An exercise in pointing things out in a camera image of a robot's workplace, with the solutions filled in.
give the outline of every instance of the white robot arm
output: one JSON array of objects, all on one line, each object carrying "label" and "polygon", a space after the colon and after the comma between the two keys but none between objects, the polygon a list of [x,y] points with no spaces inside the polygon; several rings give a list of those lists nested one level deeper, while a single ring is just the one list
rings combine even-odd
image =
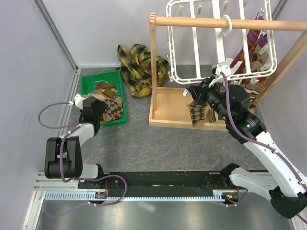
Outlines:
[{"label": "white robot arm", "polygon": [[71,133],[47,140],[45,175],[47,178],[61,178],[62,171],[65,177],[94,179],[102,173],[102,168],[97,164],[83,162],[80,147],[97,134],[100,116],[107,104],[94,97],[84,98],[79,94],[71,104],[81,109],[79,124]]},{"label": "white robot arm", "polygon": [[[226,76],[231,74],[230,68],[220,63],[213,67],[213,74],[217,78],[204,79],[199,85],[187,86],[187,90],[194,101],[208,104],[225,120],[229,134],[249,149],[274,178],[265,179],[236,164],[229,164],[221,171],[224,184],[253,191],[269,200],[281,215],[292,218],[307,207],[306,176],[287,159],[265,125],[248,110],[250,97],[244,88],[228,85]],[[222,81],[225,82],[225,92],[220,92]]]}]

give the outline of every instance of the plaid fabric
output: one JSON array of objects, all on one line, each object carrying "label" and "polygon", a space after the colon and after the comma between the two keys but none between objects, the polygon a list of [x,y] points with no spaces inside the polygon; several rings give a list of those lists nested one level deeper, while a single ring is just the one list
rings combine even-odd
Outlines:
[{"label": "plaid fabric", "polygon": [[102,118],[104,121],[111,121],[117,115],[124,111],[121,97],[118,97],[115,100],[111,98],[106,98],[104,102],[108,105],[108,107],[102,114]]},{"label": "plaid fabric", "polygon": [[[145,97],[152,93],[151,55],[147,46],[135,44],[129,52],[118,46],[121,61],[120,73],[128,84],[133,97]],[[157,57],[157,86],[168,80],[168,61]]]},{"label": "plaid fabric", "polygon": [[187,104],[187,107],[190,110],[193,126],[195,126],[196,123],[199,122],[200,120],[206,119],[205,105],[196,104],[194,101],[192,101],[190,104]]}]

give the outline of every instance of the wooden base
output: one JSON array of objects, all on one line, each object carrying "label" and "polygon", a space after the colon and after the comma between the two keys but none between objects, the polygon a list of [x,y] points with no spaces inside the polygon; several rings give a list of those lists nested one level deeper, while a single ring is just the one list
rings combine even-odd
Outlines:
[{"label": "wooden base", "polygon": [[184,89],[181,88],[157,87],[156,111],[153,110],[153,100],[150,104],[150,126],[227,131],[224,121],[214,123],[199,121],[193,127],[187,107],[187,104],[190,104],[193,99],[190,95],[183,96],[183,91]]}]

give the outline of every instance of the gray floor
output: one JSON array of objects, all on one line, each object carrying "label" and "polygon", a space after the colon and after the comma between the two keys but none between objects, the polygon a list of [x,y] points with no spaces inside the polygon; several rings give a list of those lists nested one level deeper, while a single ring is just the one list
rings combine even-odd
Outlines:
[{"label": "gray floor", "polygon": [[[84,201],[47,201],[59,215]],[[42,219],[43,230],[293,230],[264,198],[249,193],[237,207],[212,202],[127,201],[106,207],[81,207],[61,218]]]},{"label": "gray floor", "polygon": [[[109,70],[114,68],[82,69],[81,77]],[[195,67],[179,66],[177,72],[192,77]],[[202,66],[201,72],[211,76],[210,66]],[[102,128],[85,142],[85,162],[101,164],[105,171],[220,170],[231,162],[245,169],[263,169],[258,159],[227,132],[149,126],[151,98],[133,98],[123,85],[127,123]],[[180,87],[169,81],[163,86]],[[73,108],[70,123],[79,115],[79,110]]]}]

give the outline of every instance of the wooden post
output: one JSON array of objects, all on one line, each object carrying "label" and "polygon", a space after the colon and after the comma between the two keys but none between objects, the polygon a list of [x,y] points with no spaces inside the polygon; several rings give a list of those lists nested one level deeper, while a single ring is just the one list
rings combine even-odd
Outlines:
[{"label": "wooden post", "polygon": [[152,59],[152,102],[153,110],[157,110],[157,53],[156,53],[156,27],[155,27],[155,12],[151,12],[149,16],[150,27],[150,52]]},{"label": "wooden post", "polygon": [[[232,19],[231,23],[233,29],[307,31],[307,22]],[[157,16],[155,18],[155,25],[228,28],[228,22],[226,19],[216,18],[179,18]]]},{"label": "wooden post", "polygon": [[307,32],[303,32],[289,52],[284,56],[282,61],[277,66],[276,71],[267,79],[264,85],[264,90],[257,96],[258,104],[274,87],[274,85],[284,76],[290,67],[298,60],[298,58],[307,49]]}]

